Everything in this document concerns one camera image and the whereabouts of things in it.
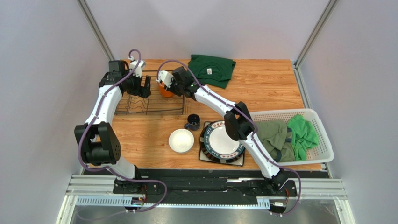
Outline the orange mug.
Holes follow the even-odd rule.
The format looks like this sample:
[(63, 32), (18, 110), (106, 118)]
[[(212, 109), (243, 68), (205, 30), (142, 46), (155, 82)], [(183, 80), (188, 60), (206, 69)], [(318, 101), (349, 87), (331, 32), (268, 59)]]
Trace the orange mug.
[(158, 83), (158, 88), (161, 96), (165, 98), (171, 98), (174, 96), (172, 92), (166, 90), (166, 85), (164, 83)]

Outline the blue mug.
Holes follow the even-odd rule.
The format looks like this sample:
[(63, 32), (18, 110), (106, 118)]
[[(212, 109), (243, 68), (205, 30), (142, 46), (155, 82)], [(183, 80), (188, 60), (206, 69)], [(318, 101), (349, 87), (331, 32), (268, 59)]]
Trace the blue mug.
[(197, 131), (200, 128), (200, 117), (197, 114), (190, 114), (187, 117), (187, 123), (184, 125), (185, 129)]

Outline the white ribbed bowl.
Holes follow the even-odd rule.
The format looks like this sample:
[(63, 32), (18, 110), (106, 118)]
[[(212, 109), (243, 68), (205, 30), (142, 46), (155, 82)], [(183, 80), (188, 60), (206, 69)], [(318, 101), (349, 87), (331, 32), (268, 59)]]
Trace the white ribbed bowl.
[(193, 147), (194, 136), (186, 129), (178, 129), (170, 134), (168, 144), (174, 152), (184, 154)]

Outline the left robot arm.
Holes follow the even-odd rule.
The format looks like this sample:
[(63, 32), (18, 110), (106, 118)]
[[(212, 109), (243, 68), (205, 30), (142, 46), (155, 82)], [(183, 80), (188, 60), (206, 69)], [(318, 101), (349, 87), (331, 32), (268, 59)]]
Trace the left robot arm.
[(121, 155), (121, 144), (111, 125), (117, 105), (125, 92), (142, 98), (151, 95), (149, 76), (146, 76), (145, 84), (141, 85), (145, 65), (144, 60), (131, 59), (130, 63), (109, 61), (109, 71), (99, 82), (99, 97), (90, 117), (74, 129), (79, 161), (91, 172), (113, 171), (116, 175), (114, 193), (122, 190), (131, 194), (147, 192), (137, 166)]

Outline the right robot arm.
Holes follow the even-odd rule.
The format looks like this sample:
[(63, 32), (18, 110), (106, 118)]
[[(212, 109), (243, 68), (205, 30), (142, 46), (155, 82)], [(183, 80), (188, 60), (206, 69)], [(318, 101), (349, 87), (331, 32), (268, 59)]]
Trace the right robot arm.
[(223, 98), (189, 74), (184, 67), (176, 68), (172, 72), (159, 70), (156, 80), (163, 83), (167, 91), (207, 105), (221, 115), (229, 138), (245, 147), (275, 191), (284, 190), (288, 177), (259, 140), (258, 128), (243, 102), (235, 103)]

